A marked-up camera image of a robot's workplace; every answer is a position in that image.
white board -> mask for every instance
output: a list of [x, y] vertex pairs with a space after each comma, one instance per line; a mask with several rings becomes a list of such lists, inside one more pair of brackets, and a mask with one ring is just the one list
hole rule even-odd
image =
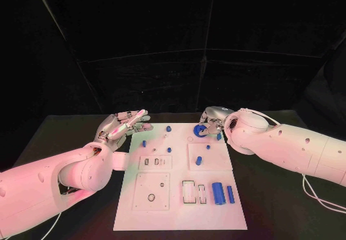
[[[248, 229], [224, 137], [219, 141], [217, 135], [196, 137], [195, 125], [153, 123], [153, 131], [133, 135], [114, 231]], [[202, 157], [201, 165], [196, 165], [198, 156]], [[195, 189], [189, 191], [195, 190], [196, 203], [183, 203], [183, 181], [195, 183]], [[215, 205], [215, 182], [222, 183], [224, 205]], [[232, 186], [234, 204], [230, 202], [228, 186]], [[201, 194], [207, 204], [201, 203]]]

robotic hand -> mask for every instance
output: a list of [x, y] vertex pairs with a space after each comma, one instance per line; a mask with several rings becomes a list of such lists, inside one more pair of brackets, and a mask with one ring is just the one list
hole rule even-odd
[[346, 142], [305, 128], [270, 125], [261, 112], [243, 108], [232, 111], [209, 106], [195, 127], [198, 137], [219, 134], [243, 154], [261, 159], [287, 170], [326, 179], [346, 187]]
[[124, 171], [129, 154], [114, 152], [127, 136], [150, 131], [150, 116], [140, 111], [111, 114], [94, 142], [0, 173], [0, 239], [29, 230], [101, 190], [113, 170]]

blue knob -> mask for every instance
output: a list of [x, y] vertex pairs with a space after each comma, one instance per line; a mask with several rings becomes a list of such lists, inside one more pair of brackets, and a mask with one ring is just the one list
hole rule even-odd
[[199, 157], [196, 158], [196, 165], [201, 165], [201, 163], [202, 163], [202, 157], [199, 156]]

robotic arm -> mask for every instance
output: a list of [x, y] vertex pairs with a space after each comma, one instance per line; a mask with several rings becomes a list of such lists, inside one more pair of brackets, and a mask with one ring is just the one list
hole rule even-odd
[[225, 131], [228, 144], [243, 154], [257, 154], [261, 159], [284, 169], [326, 179], [346, 187], [346, 142], [305, 128], [270, 125], [261, 112], [225, 107], [205, 109], [198, 137]]
[[[0, 239], [34, 228], [101, 190], [113, 170], [124, 171], [129, 154], [114, 152], [127, 136], [150, 131], [140, 111], [111, 114], [83, 148], [0, 173]], [[61, 186], [70, 188], [62, 192]]]

black table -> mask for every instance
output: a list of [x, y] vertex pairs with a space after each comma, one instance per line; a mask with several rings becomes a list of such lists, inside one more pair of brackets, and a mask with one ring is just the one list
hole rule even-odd
[[[280, 123], [306, 127], [293, 110], [264, 112]], [[196, 123], [201, 113], [150, 114], [152, 123]], [[107, 115], [48, 116], [15, 166], [84, 147]], [[129, 151], [127, 139], [120, 151]], [[62, 212], [46, 240], [108, 239], [342, 239], [346, 215], [326, 209], [303, 191], [303, 177], [228, 146], [248, 230], [113, 231], [124, 172], [113, 171], [101, 191]], [[309, 177], [319, 197], [346, 205], [346, 188]], [[39, 240], [57, 217], [10, 240]]]

